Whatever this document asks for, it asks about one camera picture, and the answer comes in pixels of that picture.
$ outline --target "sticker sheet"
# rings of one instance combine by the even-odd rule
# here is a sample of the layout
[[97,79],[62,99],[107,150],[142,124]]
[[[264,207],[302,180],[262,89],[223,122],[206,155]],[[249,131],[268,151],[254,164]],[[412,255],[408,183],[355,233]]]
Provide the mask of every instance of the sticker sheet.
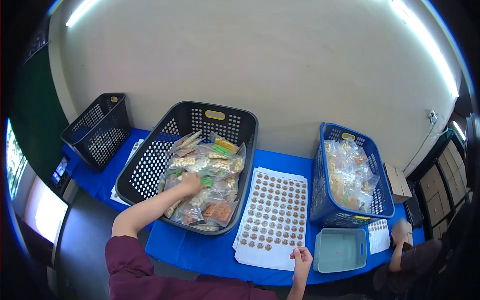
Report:
[[241,264],[293,271],[293,248],[305,244],[308,184],[304,177],[255,168],[232,247]]
[[387,220],[382,219],[368,225],[370,254],[382,252],[390,248],[390,230]]
[[[138,142],[136,142],[133,147],[132,147],[132,150],[130,151],[130,155],[128,155],[128,158],[127,158],[127,161],[125,162],[125,164],[127,164],[128,160],[130,159],[130,157],[133,156],[133,154],[135,154],[135,152],[137,151],[137,149],[140,147],[140,145],[142,144],[143,140],[140,139],[138,140]],[[118,203],[122,203],[122,204],[125,204],[125,205],[128,205],[130,206],[130,204],[126,203],[125,201],[123,201],[122,199],[120,199],[120,197],[118,197],[117,195],[117,191],[115,190],[115,185],[113,185],[113,188],[112,188],[112,195],[110,196],[110,199],[112,199],[113,201],[117,201]]]

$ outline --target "maroon shirt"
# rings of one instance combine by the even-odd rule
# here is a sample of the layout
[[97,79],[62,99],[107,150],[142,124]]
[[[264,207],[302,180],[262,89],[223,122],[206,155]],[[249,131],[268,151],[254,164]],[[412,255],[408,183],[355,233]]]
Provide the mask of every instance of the maroon shirt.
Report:
[[252,282],[200,275],[192,281],[158,276],[143,246],[132,237],[111,238],[105,246],[110,298],[120,299],[276,299]]
[[373,277],[373,286],[379,291],[384,284],[396,294],[406,292],[414,282],[431,271],[442,250],[442,241],[428,240],[405,251],[400,261],[400,271],[390,272],[390,263],[379,267]]

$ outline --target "blue tablecloth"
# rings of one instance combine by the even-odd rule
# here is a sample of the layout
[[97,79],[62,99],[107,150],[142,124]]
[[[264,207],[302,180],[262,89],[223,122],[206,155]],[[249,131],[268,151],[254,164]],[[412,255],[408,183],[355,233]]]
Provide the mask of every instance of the blue tablecloth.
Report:
[[[256,150],[253,167],[264,167],[302,175],[308,179],[308,188],[311,191],[312,163],[312,159]],[[402,217],[406,218],[403,204],[396,204],[395,215],[387,222],[389,228],[391,229],[392,224]],[[208,237],[155,221],[145,251],[148,255],[161,261],[201,274],[250,280],[259,285],[291,285],[293,276],[291,271],[265,269],[237,263],[232,243],[239,226],[237,225],[230,233],[223,236]],[[314,249],[315,236],[321,229],[321,227],[310,224],[307,226],[305,245],[308,249]],[[413,230],[413,242],[418,244],[423,241],[425,241],[423,229]],[[376,266],[390,261],[393,252],[386,250],[370,255],[370,247],[367,247],[367,253],[367,264],[364,268],[339,273],[318,273],[311,269],[307,284],[339,280],[370,271]]]
[[[96,173],[89,168],[65,145],[63,151],[71,158],[67,171],[73,180],[96,199],[117,211],[122,211],[127,206],[111,200],[110,190],[115,184],[118,174],[123,169],[133,144],[147,135],[148,131],[132,129],[132,133],[127,141],[102,173]],[[311,191],[312,162],[313,160],[307,158],[256,150],[253,166],[302,175],[308,179],[309,191]],[[402,217],[406,217],[403,204],[396,204],[395,215],[387,222],[389,228],[391,229],[391,225]],[[293,275],[291,271],[265,269],[237,263],[234,258],[235,252],[232,248],[237,230],[238,226],[223,236],[208,237],[155,221],[145,251],[148,255],[161,261],[201,274],[238,278],[244,281],[250,280],[259,285],[291,285]],[[321,228],[317,226],[307,226],[305,244],[309,249],[314,249],[315,236],[320,230]],[[424,239],[423,229],[413,230],[413,242],[415,244],[423,242]],[[391,250],[370,255],[369,247],[367,247],[367,253],[367,265],[364,268],[325,274],[311,270],[307,283],[315,284],[334,281],[367,272],[378,265],[388,262],[392,256]]]
[[[98,173],[84,163],[68,145],[63,145],[62,151],[70,158],[65,170],[70,177],[95,199],[100,200],[118,212],[128,208],[127,205],[110,199],[112,187],[115,185],[118,175],[127,162],[128,155],[133,145],[139,139],[144,139],[150,132],[132,128],[132,132],[123,143],[103,172]],[[153,223],[146,228],[151,230]]]

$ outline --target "black plastic basket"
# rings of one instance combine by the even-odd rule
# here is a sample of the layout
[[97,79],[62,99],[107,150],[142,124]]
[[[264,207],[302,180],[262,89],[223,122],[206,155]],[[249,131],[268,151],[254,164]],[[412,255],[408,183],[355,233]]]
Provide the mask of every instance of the black plastic basket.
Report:
[[101,172],[130,135],[124,93],[101,94],[60,135],[85,163]]
[[173,142],[200,129],[203,129],[201,137],[205,139],[211,131],[214,131],[238,146],[245,142],[247,154],[245,167],[239,176],[237,194],[239,204],[227,227],[216,232],[199,230],[171,221],[164,216],[161,216],[160,220],[204,235],[222,235],[232,230],[242,215],[245,194],[252,172],[258,120],[248,111],[190,101],[175,104],[127,162],[117,177],[115,188],[118,196],[131,205],[155,196],[158,193],[160,174],[168,168],[168,161],[171,157],[169,151]]

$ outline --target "blue plastic basket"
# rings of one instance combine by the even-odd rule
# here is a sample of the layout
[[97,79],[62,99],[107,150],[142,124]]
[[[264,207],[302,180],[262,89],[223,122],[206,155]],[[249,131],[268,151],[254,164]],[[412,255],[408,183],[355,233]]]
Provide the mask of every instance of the blue plastic basket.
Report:
[[[373,192],[371,211],[363,213],[343,208],[337,204],[330,192],[328,168],[324,148],[325,140],[341,141],[353,137],[359,147],[363,147],[368,156],[368,165],[372,173],[380,180]],[[379,219],[390,219],[395,214],[395,207],[390,192],[387,176],[383,168],[377,145],[368,136],[328,123],[320,125],[320,143],[312,168],[312,201],[310,203],[310,223],[325,227],[358,228]]]

